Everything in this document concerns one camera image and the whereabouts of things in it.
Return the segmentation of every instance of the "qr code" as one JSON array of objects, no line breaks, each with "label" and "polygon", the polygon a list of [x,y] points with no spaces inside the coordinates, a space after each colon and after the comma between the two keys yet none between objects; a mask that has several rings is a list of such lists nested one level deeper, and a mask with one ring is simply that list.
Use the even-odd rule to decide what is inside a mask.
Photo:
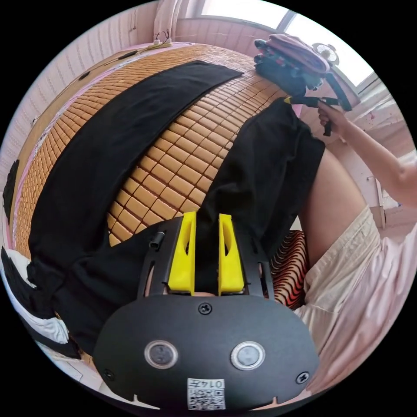
[{"label": "qr code", "polygon": [[188,408],[189,410],[225,410],[224,380],[189,379]]}]

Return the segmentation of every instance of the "leg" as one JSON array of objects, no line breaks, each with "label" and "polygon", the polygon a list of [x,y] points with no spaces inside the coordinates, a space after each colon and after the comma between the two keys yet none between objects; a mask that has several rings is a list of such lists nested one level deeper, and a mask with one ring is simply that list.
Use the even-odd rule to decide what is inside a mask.
[{"label": "leg", "polygon": [[300,212],[312,267],[365,209],[355,181],[327,149],[321,159],[310,195]]}]

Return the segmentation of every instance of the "striped cushion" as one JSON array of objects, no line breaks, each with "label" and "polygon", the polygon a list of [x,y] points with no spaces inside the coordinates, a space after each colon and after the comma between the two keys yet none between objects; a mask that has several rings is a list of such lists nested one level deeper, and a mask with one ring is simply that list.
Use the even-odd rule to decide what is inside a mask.
[{"label": "striped cushion", "polygon": [[291,230],[270,261],[275,300],[295,310],[304,304],[304,278],[308,271],[304,233]]}]

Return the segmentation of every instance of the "wall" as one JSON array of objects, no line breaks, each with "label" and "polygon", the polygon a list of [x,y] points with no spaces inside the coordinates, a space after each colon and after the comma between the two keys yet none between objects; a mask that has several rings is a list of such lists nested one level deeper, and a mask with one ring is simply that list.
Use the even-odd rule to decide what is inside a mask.
[{"label": "wall", "polygon": [[253,41],[267,39],[273,31],[257,29],[248,24],[217,19],[179,19],[175,39],[181,42],[205,43],[255,56]]},{"label": "wall", "polygon": [[38,76],[16,110],[4,137],[0,155],[1,191],[33,119],[39,117],[86,69],[129,46],[152,42],[157,6],[157,1],[147,3],[96,25],[65,48]]}]

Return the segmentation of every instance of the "tiled mat pattern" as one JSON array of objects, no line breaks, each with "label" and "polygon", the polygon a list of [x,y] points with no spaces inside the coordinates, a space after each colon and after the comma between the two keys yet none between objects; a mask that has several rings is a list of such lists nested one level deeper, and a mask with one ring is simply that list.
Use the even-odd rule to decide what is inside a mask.
[{"label": "tiled mat pattern", "polygon": [[16,250],[30,258],[32,213],[57,157],[103,105],[142,79],[193,60],[225,65],[244,74],[207,94],[156,141],[125,182],[108,213],[116,245],[163,219],[196,210],[245,120],[286,94],[255,74],[250,57],[207,45],[143,58],[108,75],[58,119],[34,158],[19,203]]}]

